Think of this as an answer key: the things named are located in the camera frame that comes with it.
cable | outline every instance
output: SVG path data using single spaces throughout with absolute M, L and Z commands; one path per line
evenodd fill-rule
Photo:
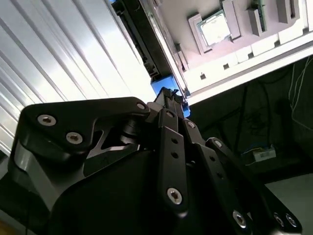
M 271 112 L 270 112 L 270 102 L 269 102 L 269 97 L 268 97 L 268 92 L 266 90 L 266 87 L 264 84 L 260 83 L 262 89 L 263 89 L 263 92 L 265 94 L 265 97 L 266 97 L 266 102 L 267 102 L 267 111 L 268 111 L 268 129 L 267 129 L 267 144 L 268 146 L 270 146 L 270 127 L 271 127 Z
M 290 100 L 290 94 L 291 94 L 291 89 L 292 89 L 292 84 L 293 84 L 293 77 L 294 77 L 294 65 L 293 64 L 293 68 L 292 68 L 292 76 L 291 76 L 291 84 L 290 84 L 290 88 L 289 88 L 289 92 L 288 92 L 288 99 Z
M 245 108 L 246 108 L 247 91 L 248 91 L 248 85 L 246 84 L 245 88 L 244 88 L 244 94 L 243 94 L 243 99 L 242 99 L 241 108 L 240 108 L 240 116 L 239 116 L 239 121 L 238 121 L 238 125 L 237 125 L 237 133 L 236 133 L 236 139 L 235 139 L 235 145 L 234 145 L 234 152 L 235 153 L 238 153 L 239 139 L 240 139 L 241 128 L 243 125 Z
M 294 110 L 294 109 L 296 108 L 297 104 L 298 104 L 299 97 L 300 97 L 300 92 L 301 92 L 301 88 L 302 88 L 302 83 L 303 83 L 303 78 L 304 78 L 304 75 L 305 75 L 305 71 L 306 71 L 308 65 L 310 64 L 310 62 L 313 60 L 313 58 L 312 58 L 312 59 L 309 61 L 309 58 L 310 58 L 310 57 L 308 57 L 307 62 L 306 62 L 306 64 L 305 64 L 305 67 L 304 67 L 304 69 L 302 70 L 302 72 L 301 72 L 301 74 L 300 74 L 300 76 L 302 75 L 302 77 L 301 77 L 301 83 L 300 83 L 300 87 L 299 87 L 299 91 L 298 91 L 297 100 L 296 100 L 296 103 L 295 103 L 294 108 L 293 108 L 292 110 Z
M 241 155 L 244 155 L 244 154 L 246 154 L 246 153 L 249 153 L 249 152 L 255 151 L 255 150 L 263 150 L 263 148 L 261 148 L 261 147 L 259 147 L 259 148 L 253 148 L 253 149 L 250 149 L 250 150 L 248 150 L 248 151 L 242 153 Z
M 301 80 L 303 80 L 303 77 L 304 77 L 304 74 L 305 74 L 305 71 L 307 69 L 307 66 L 309 65 L 309 63 L 312 61 L 312 59 L 309 61 L 309 58 L 307 59 L 306 63 L 305 63 L 305 67 L 304 69 L 302 70 L 302 72 L 300 73 L 300 75 L 298 76 L 297 78 L 297 81 L 295 82 L 295 86 L 294 86 L 294 93 L 293 93 L 293 98 L 292 98 L 292 106 L 294 105 L 294 98 L 296 96 L 296 89 L 297 89 L 297 84 L 298 84 L 298 81 L 300 79 L 300 77 L 302 76 Z
M 292 103 L 291 103 L 291 118 L 294 122 L 296 122 L 297 124 L 301 125 L 302 127 L 310 130 L 310 131 L 313 131 L 312 128 L 306 126 L 305 124 L 299 122 L 298 120 L 295 119 L 294 117 L 294 111 L 295 111 L 295 108 L 297 107 L 297 104 L 298 104 L 298 101 L 299 101 L 299 97 L 300 97 L 300 92 L 301 92 L 301 88 L 302 88 L 302 84 L 303 84 L 303 80 L 304 80 L 304 75 L 305 75 L 305 72 L 306 72 L 306 69 L 308 67 L 308 65 L 310 64 L 310 62 L 313 60 L 313 58 L 311 60 L 309 60 L 310 57 L 308 57 L 307 61 L 306 61 L 306 64 L 305 64 L 305 67 L 304 69 L 302 70 L 302 72 L 300 73 L 299 77 L 297 78 L 297 81 L 296 81 L 296 84 L 295 84 L 295 88 L 294 88 L 294 95 L 293 95 L 293 99 L 292 99 Z M 289 94 L 288 94 L 288 98 L 289 98 L 289 101 L 290 101 L 290 92 L 291 92 L 291 88 L 292 88 L 292 83 L 293 83 L 293 75 L 294 73 L 292 74 L 292 78 L 291 78 L 291 86 L 290 86 L 290 90 L 289 90 Z M 297 95 L 297 99 L 296 99 L 296 102 L 295 104 L 293 105 L 293 101 L 294 101 L 294 98 L 296 96 L 296 85 L 297 85 L 297 82 L 298 82 L 298 79 L 301 77 L 301 82 L 300 82 L 300 86 L 299 86 L 299 90 L 298 90 L 298 95 Z
M 290 69 L 287 69 L 283 75 L 279 76 L 279 78 L 275 79 L 274 81 L 270 81 L 270 82 L 259 81 L 259 82 L 262 84 L 265 84 L 265 85 L 272 85 L 272 84 L 275 84 L 276 82 L 279 82 L 280 80 L 286 78 L 286 76 L 289 74 L 289 72 L 290 72 Z

black wire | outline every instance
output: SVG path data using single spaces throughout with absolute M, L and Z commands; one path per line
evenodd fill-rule
M 292 70 L 292 66 L 290 66 L 285 73 L 283 73 L 283 75 L 279 76 L 277 79 L 270 81 L 270 82 L 264 82 L 264 81 L 259 81 L 260 84 L 266 84 L 266 85 L 271 85 L 274 84 L 276 82 L 279 82 L 280 80 L 286 78 L 286 76 L 291 72 Z
M 270 112 L 270 103 L 269 103 L 269 97 L 268 97 L 268 91 L 266 90 L 266 87 L 263 83 L 259 83 L 260 86 L 262 87 L 262 90 L 264 92 L 264 95 L 266 97 L 266 102 L 267 102 L 267 110 L 268 110 L 268 129 L 267 129 L 267 144 L 268 147 L 270 146 L 270 127 L 271 127 L 271 112 Z
M 242 125 L 243 125 L 243 121 L 244 121 L 244 115 L 245 115 L 247 91 L 248 91 L 248 84 L 245 85 L 243 99 L 242 99 L 241 108 L 240 108 L 240 116 L 239 116 L 239 121 L 238 121 L 238 125 L 237 125 L 237 133 L 236 133 L 236 139 L 235 139 L 235 145 L 234 145 L 234 152 L 235 153 L 238 152 L 240 134 L 241 134 L 241 129 L 242 129 Z
M 231 118 L 232 116 L 236 115 L 237 113 L 240 112 L 240 108 L 237 108 L 237 109 L 234 109 L 233 111 L 229 112 L 228 114 L 224 115 L 223 117 L 219 118 L 218 120 L 212 122 L 211 124 L 209 125 L 206 125 L 204 128 L 202 128 L 200 130 L 200 132 L 204 133 L 206 132 L 207 130 L 209 130 L 211 127 L 217 125 L 218 123 L 222 122 L 222 121 L 225 121 L 229 118 Z

blue object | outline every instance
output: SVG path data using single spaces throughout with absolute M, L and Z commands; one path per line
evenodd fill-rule
M 161 80 L 158 80 L 156 82 L 152 82 L 151 86 L 152 86 L 152 89 L 155 91 L 156 95 L 159 94 L 162 87 L 166 87 L 167 89 L 178 90 L 176 94 L 182 96 L 181 90 L 179 89 L 179 86 L 175 78 L 172 75 L 165 77 Z M 185 118 L 190 116 L 190 108 L 189 108 L 187 100 L 184 100 L 184 103 L 182 105 L 182 110 L 183 110 Z

silver screw head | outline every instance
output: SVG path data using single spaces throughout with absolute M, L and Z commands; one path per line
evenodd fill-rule
M 72 144 L 80 144 L 81 142 L 83 142 L 83 137 L 76 132 L 67 133 L 66 139 L 69 143 Z
M 219 142 L 219 141 L 214 141 L 214 143 L 219 147 L 219 148 L 221 148 L 222 147 L 222 144 L 221 144 L 221 142 Z
M 190 121 L 188 122 L 188 126 L 190 126 L 191 128 L 195 128 L 196 127 L 195 124 L 190 122 Z
M 137 107 L 139 108 L 139 109 L 145 109 L 146 107 L 143 105 L 143 104 L 141 104 L 141 103 L 137 103 Z
M 233 211 L 233 218 L 242 229 L 246 228 L 246 220 L 238 211 Z
M 277 213 L 274 213 L 274 218 L 276 219 L 276 221 L 279 223 L 279 225 L 280 225 L 281 227 L 284 227 L 284 226 L 285 226 L 283 220 L 279 217 L 279 215 L 278 215 Z
M 167 196 L 176 205 L 182 202 L 182 195 L 176 188 L 169 188 L 167 190 Z
M 289 215 L 289 214 L 286 214 L 286 219 L 288 220 L 288 222 L 294 226 L 294 227 L 297 227 L 297 223 L 295 222 L 295 220 Z
M 53 116 L 47 114 L 40 115 L 37 121 L 43 126 L 54 126 L 57 123 Z

